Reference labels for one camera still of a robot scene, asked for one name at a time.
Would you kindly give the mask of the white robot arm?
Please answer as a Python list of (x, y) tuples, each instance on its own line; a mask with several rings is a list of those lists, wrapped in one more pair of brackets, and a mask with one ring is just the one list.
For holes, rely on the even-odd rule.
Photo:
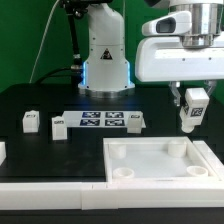
[[(182, 81), (203, 80), (211, 94), (224, 79), (224, 0), (144, 0), (168, 14), (142, 26), (135, 76), (142, 82), (167, 82), (180, 102)], [(124, 56), (124, 20), (107, 4), (88, 7), (90, 53), (81, 91), (114, 97), (134, 87)]]

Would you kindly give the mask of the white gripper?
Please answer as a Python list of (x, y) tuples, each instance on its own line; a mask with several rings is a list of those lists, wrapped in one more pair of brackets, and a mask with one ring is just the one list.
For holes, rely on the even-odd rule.
[(203, 49), (184, 48), (179, 37), (145, 38), (137, 48), (135, 75), (141, 82), (171, 81), (177, 107), (181, 102), (178, 81), (205, 80), (206, 93), (211, 96), (216, 80), (224, 79), (224, 35)]

